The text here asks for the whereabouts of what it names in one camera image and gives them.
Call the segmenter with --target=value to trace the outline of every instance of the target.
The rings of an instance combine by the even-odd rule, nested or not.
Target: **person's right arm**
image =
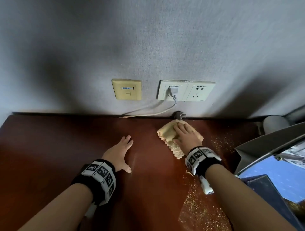
[[[202,143],[191,128],[178,123],[174,129],[179,139],[174,142],[184,154]],[[236,231],[295,231],[296,229],[283,218],[263,198],[245,185],[220,164],[211,165],[205,171],[205,178],[213,188],[221,206],[229,217]]]

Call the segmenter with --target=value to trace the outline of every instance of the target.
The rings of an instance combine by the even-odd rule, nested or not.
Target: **double socket panel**
[[[176,81],[176,80],[161,80],[158,100],[171,100],[168,88],[170,86],[178,87],[178,101],[205,101],[213,90],[214,82],[199,82],[199,81]]]

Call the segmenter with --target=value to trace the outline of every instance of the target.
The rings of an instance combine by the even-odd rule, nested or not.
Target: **table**
[[[232,230],[214,194],[177,160],[157,130],[170,119],[11,115],[0,129],[0,227],[17,230],[65,190],[85,163],[128,134],[125,160],[110,202],[98,208],[93,230]],[[258,137],[246,120],[186,120],[234,172],[234,148]]]

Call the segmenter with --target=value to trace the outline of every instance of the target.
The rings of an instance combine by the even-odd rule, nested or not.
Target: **wall plate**
[[[190,81],[182,100],[205,101],[215,85],[215,82]]]
[[[178,86],[177,101],[181,101],[186,88],[188,87],[188,81],[161,80],[157,98],[158,100],[173,101],[173,98],[169,95],[169,86]]]
[[[141,100],[142,82],[140,80],[112,80],[116,99]]]

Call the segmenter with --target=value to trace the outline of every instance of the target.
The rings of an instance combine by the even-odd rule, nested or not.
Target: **gray textured wall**
[[[304,9],[303,0],[0,0],[0,120],[163,110],[165,79],[217,83],[207,101],[178,103],[188,116],[284,115],[304,104]],[[142,80],[143,100],[116,100],[113,78]]]

